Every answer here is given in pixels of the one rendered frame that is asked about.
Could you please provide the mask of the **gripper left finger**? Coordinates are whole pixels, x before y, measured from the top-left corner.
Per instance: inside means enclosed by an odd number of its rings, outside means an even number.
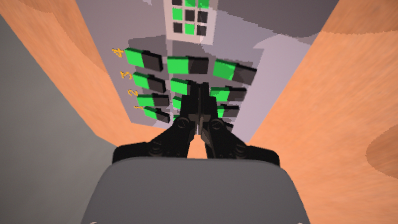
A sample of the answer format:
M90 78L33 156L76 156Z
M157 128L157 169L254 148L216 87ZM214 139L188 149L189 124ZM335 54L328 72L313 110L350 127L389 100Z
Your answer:
M121 145L114 150L112 164L132 157L158 156L187 158L190 142L197 135L199 83L191 81L190 95L182 95L180 116L171 127L150 142Z

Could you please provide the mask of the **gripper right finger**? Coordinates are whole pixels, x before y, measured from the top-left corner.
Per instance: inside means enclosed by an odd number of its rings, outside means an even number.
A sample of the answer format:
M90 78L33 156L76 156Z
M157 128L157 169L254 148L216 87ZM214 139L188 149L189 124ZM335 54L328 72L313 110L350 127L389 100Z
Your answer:
M260 160L280 166L275 151L248 146L227 129L218 118L216 96L210 96L209 82L200 83L198 135L204 141L207 158Z

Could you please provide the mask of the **grey switch panel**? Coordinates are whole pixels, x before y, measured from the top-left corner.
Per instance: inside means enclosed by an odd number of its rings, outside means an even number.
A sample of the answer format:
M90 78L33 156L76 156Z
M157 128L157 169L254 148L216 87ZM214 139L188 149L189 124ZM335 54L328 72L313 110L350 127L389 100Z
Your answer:
M191 81L199 93L209 82L218 118L245 143L339 2L75 1L131 123L168 129Z

